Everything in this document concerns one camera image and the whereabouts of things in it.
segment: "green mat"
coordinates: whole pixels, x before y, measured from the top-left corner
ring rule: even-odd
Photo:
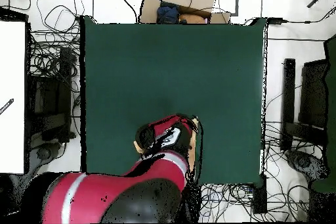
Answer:
[[[85,17],[87,171],[125,173],[136,130],[180,112],[203,125],[200,183],[259,182],[264,27]]]

